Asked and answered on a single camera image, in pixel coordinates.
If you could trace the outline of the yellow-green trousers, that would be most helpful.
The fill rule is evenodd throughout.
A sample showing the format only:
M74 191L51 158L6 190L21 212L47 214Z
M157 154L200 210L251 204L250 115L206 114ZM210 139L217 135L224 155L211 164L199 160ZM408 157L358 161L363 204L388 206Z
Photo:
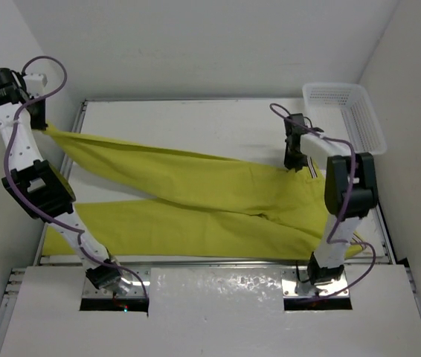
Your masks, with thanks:
M113 253L307 260L331 229L316 168L265 164L47 131L82 169L144 199L79 203Z

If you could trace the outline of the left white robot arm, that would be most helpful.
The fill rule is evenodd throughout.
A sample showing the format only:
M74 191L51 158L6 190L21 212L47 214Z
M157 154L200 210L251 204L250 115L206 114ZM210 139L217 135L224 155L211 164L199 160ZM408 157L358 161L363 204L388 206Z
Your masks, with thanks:
M5 190L33 219L53 228L80 258L86 278L98 290L118 292L122 274L75 210L76 200L65 177L45 160L33 136L44 131L46 78L0 68L0 134L6 146Z

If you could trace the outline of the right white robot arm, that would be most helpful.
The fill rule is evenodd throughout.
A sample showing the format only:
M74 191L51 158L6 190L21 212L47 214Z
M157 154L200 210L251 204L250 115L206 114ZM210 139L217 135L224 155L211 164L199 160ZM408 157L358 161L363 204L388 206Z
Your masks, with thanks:
M353 234L377 206L379 195L370 153L357 153L349 141L330 138L303 124L286 124L285 167L299 171L311 163L326 171L327 223L306 269L309 282L320 285L342 275Z

